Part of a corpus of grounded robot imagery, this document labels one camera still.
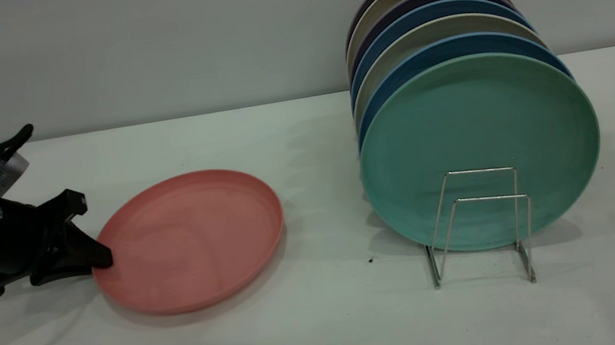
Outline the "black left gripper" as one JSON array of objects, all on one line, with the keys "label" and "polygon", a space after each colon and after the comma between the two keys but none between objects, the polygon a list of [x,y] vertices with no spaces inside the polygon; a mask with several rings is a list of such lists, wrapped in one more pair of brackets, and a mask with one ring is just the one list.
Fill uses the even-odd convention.
[{"label": "black left gripper", "polygon": [[87,209],[85,195],[70,189],[39,206],[0,198],[0,296],[20,279],[40,287],[112,267],[110,249],[73,224]]}]

